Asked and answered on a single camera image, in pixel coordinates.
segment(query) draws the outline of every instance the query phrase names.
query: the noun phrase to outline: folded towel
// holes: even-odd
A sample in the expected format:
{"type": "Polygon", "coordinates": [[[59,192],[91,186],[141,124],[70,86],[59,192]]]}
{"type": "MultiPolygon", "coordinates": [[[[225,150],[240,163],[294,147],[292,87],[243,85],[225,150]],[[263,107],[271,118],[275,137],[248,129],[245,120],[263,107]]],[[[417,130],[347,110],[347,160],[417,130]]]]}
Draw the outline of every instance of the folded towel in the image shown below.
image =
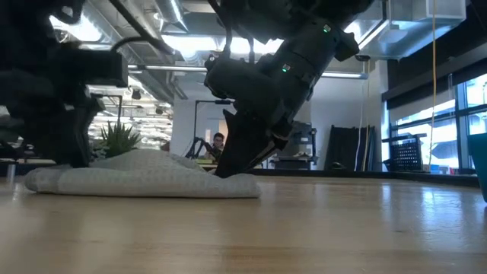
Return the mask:
{"type": "Polygon", "coordinates": [[[32,170],[25,186],[38,193],[89,196],[256,198],[252,175],[221,179],[197,163],[165,151],[133,150],[88,168],[58,166],[32,170]]]}

